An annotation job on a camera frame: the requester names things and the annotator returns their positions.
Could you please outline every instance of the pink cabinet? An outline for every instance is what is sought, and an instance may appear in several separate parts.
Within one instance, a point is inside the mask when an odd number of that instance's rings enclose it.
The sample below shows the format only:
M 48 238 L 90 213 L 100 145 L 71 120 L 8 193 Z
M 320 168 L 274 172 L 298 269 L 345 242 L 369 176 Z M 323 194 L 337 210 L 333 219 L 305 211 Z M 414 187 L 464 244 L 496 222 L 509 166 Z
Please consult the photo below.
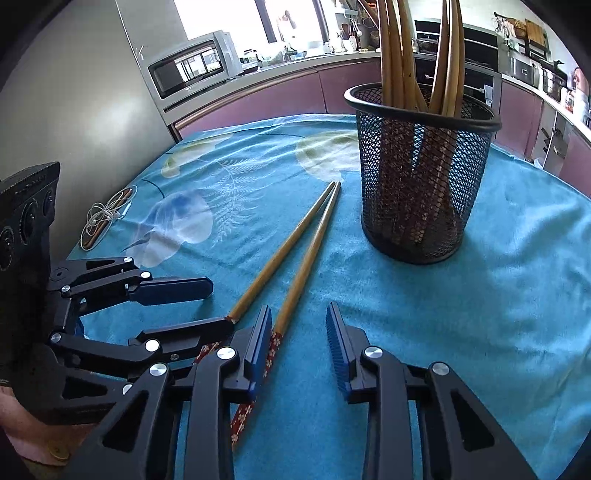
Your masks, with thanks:
M 574 132 L 569 136 L 569 147 L 559 177 L 591 197 L 591 145 Z
M 495 143 L 519 158 L 530 157 L 540 127 L 542 99 L 506 80 L 501 90 L 502 129 Z
M 345 102 L 345 92 L 357 85 L 382 81 L 378 61 L 332 67 L 319 73 L 326 113 L 355 113 Z
M 231 127 L 277 116 L 300 113 L 326 113 L 317 72 L 277 83 L 197 118 L 179 130 L 182 138 L 195 132 Z

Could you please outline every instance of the black mesh pen holder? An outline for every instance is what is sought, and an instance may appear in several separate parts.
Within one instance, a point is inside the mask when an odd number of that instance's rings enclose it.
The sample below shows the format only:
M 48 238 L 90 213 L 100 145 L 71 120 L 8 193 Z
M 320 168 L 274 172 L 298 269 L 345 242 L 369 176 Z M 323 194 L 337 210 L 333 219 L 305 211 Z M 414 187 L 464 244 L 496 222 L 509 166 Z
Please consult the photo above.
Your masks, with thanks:
M 431 86 L 420 87 L 428 104 Z M 397 260 L 445 260 L 462 243 L 501 122 L 468 95 L 461 118 L 382 106 L 381 97 L 379 83 L 345 92 L 357 112 L 363 231 Z

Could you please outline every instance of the wooden cutting board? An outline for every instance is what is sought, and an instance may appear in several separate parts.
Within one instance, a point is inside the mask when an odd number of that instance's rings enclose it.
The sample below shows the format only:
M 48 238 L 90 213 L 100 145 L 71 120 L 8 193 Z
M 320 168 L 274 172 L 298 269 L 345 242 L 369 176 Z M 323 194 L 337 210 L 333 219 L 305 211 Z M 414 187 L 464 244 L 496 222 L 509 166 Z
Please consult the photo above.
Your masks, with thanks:
M 527 36 L 531 41 L 536 42 L 538 45 L 546 48 L 546 39 L 544 37 L 544 30 L 537 23 L 525 19 L 525 25 L 527 27 Z

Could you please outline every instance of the microwave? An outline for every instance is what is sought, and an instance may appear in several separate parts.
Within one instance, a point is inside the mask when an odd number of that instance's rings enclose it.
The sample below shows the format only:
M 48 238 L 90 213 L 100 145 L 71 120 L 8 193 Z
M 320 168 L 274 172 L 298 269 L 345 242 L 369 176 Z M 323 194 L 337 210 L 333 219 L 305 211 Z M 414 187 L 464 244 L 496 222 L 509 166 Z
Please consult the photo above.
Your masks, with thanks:
M 160 114 L 242 73 L 229 33 L 218 30 L 188 41 L 148 65 L 144 79 Z

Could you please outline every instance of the white wall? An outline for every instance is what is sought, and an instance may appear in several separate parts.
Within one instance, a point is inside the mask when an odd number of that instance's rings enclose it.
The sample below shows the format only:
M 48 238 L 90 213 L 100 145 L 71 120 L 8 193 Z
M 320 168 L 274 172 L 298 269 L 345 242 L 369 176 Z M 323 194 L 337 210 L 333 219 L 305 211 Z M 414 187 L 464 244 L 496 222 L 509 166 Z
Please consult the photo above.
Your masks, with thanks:
M 415 20 L 419 20 L 420 18 L 441 18 L 440 0 L 408 1 Z M 462 7 L 462 20 L 464 23 L 489 30 L 494 30 L 495 28 L 493 12 L 497 12 L 499 15 L 504 15 L 505 17 L 513 17 L 521 21 L 528 19 L 537 23 L 546 30 L 550 44 L 551 58 L 564 62 L 564 65 L 560 66 L 561 70 L 569 73 L 577 66 L 574 58 L 554 31 L 520 0 L 460 0 L 460 5 Z
M 0 178 L 61 162 L 54 260 L 105 202 L 173 144 L 115 0 L 73 0 L 39 33 L 0 92 Z

